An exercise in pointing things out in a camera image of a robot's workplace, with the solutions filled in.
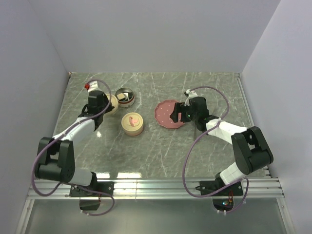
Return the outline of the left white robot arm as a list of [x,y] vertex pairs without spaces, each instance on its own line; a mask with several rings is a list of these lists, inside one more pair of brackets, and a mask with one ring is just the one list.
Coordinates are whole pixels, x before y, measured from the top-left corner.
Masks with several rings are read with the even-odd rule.
[[112,111],[110,99],[110,95],[100,90],[91,91],[88,103],[70,127],[54,137],[44,137],[39,141],[35,177],[80,185],[87,196],[98,192],[95,174],[75,166],[74,147],[100,126],[105,113]]

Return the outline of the metal tongs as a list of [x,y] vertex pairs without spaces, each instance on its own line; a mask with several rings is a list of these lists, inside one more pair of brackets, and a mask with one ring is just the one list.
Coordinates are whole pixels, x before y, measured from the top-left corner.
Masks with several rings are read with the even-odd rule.
[[198,128],[196,127],[196,125],[194,125],[194,137],[193,137],[193,141],[196,141],[196,139],[202,134],[202,132],[200,130],[198,130]]

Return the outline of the tan sushi piece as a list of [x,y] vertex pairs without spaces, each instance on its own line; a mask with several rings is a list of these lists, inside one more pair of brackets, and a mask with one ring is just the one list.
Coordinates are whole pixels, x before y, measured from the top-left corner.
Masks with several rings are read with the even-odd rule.
[[117,94],[117,98],[119,101],[124,101],[126,99],[125,95],[123,93]]

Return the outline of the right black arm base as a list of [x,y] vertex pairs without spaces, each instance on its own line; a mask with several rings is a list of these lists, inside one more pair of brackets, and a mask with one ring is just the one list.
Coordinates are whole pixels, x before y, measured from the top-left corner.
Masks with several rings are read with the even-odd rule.
[[[204,180],[200,181],[199,185],[196,186],[195,189],[197,191],[200,191],[200,195],[208,195],[221,189],[224,186],[225,184],[222,182],[221,179],[215,179],[214,181]],[[223,212],[225,214],[227,212],[232,212],[233,210],[235,210],[234,207],[235,196],[243,196],[242,200],[240,201],[240,203],[237,205],[236,208],[242,205],[246,199],[246,193],[243,192],[243,186],[241,181],[237,181],[236,183],[231,184],[230,186],[226,187],[222,191],[219,191],[213,196],[218,197],[212,199],[214,208],[217,210],[217,212]]]

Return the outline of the steel lunch box bowl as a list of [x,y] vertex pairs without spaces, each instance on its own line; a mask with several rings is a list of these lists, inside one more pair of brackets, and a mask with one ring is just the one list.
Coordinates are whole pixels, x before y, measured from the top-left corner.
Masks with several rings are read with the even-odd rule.
[[129,93],[129,96],[131,97],[131,99],[130,99],[130,100],[126,100],[126,99],[125,99],[124,101],[119,101],[119,100],[118,100],[119,106],[122,107],[122,108],[128,108],[128,107],[130,107],[131,105],[133,105],[134,102],[135,102],[135,93],[134,93],[134,91],[133,91],[132,89],[130,89],[130,88],[122,87],[122,88],[119,88],[119,89],[116,91],[116,93],[115,93],[116,98],[117,98],[117,94],[123,93],[123,92],[128,92],[128,93]]

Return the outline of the pink lunch box tier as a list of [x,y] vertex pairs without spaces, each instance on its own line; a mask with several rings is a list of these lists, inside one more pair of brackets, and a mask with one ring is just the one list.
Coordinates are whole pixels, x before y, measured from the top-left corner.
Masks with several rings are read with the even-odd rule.
[[142,133],[144,127],[142,126],[130,126],[130,125],[126,125],[122,127],[125,134],[129,135],[129,136],[137,136],[139,134]]

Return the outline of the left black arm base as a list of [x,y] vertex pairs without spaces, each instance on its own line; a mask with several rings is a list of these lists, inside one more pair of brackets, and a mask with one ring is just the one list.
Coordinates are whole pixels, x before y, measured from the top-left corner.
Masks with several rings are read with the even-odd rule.
[[[72,185],[69,197],[79,199],[79,208],[81,213],[88,216],[101,216],[109,213],[114,205],[115,199],[113,198],[114,182],[94,182],[89,186]],[[95,213],[99,210],[103,198],[110,198],[112,201],[111,206],[104,212]]]

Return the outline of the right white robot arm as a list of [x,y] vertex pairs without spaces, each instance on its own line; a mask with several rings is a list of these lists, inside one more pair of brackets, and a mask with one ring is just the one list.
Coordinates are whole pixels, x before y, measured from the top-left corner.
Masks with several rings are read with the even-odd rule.
[[209,113],[204,97],[193,97],[188,104],[178,102],[170,115],[173,122],[194,122],[202,133],[232,145],[234,163],[216,175],[213,190],[221,195],[232,189],[232,183],[273,163],[273,154],[260,130],[240,127]]

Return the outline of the cream lid with pink handle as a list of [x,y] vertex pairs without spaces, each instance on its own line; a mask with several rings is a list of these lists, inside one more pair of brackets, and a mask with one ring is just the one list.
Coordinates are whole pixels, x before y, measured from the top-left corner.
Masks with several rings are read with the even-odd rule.
[[130,112],[123,116],[121,120],[121,126],[142,126],[144,124],[143,117],[136,112]]

